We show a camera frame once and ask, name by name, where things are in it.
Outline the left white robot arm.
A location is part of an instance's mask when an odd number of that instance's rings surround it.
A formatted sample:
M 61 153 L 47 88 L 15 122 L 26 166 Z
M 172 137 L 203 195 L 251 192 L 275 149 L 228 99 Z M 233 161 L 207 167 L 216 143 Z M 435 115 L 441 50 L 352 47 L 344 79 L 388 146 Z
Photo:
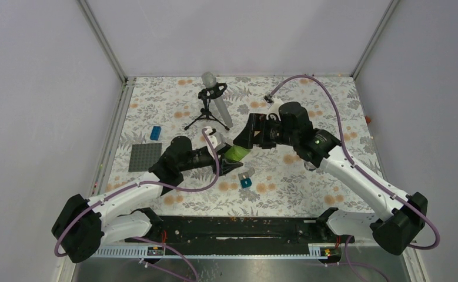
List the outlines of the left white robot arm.
M 242 162 L 226 157 L 230 148 L 217 135 L 209 136 L 206 146 L 198 149 L 192 148 L 190 138 L 178 136 L 138 180 L 87 199 L 81 194 L 70 197 L 51 229 L 56 238 L 54 254 L 80 263 L 108 243 L 132 237 L 157 240 L 161 224 L 153 220 L 152 213 L 132 208 L 178 190 L 184 171 L 211 167 L 219 177 L 242 167 Z

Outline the white cap pill bottle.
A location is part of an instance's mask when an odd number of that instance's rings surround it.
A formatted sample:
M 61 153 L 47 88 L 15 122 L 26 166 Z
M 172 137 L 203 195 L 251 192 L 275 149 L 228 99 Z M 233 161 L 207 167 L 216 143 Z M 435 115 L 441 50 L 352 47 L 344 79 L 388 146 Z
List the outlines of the white cap pill bottle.
M 313 165 L 312 163 L 309 163 L 309 162 L 304 162 L 304 168 L 307 170 L 307 171 L 315 171 L 317 169 L 317 167 L 315 165 Z

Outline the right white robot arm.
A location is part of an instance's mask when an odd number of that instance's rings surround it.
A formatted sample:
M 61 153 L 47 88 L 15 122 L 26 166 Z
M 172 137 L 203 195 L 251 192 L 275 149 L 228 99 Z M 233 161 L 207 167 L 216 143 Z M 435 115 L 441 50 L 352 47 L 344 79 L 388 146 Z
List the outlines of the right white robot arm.
M 355 162 L 338 138 L 313 127 L 298 102 L 286 102 L 268 114 L 251 113 L 234 144 L 245 149 L 290 146 L 307 165 L 337 178 L 371 208 L 371 213 L 327 209 L 316 227 L 322 241 L 337 236 L 370 239 L 388 253 L 400 255 L 425 226 L 422 217 L 428 201 L 424 195 L 409 195 Z

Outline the green pill bottle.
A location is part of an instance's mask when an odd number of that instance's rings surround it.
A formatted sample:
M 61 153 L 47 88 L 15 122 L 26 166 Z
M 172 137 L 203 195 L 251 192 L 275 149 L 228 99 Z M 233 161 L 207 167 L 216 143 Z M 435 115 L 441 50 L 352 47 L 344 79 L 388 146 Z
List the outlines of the green pill bottle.
M 245 149 L 244 147 L 233 145 L 230 149 L 228 149 L 224 156 L 227 160 L 231 162 L 240 162 L 243 160 L 249 153 L 251 152 L 250 149 Z

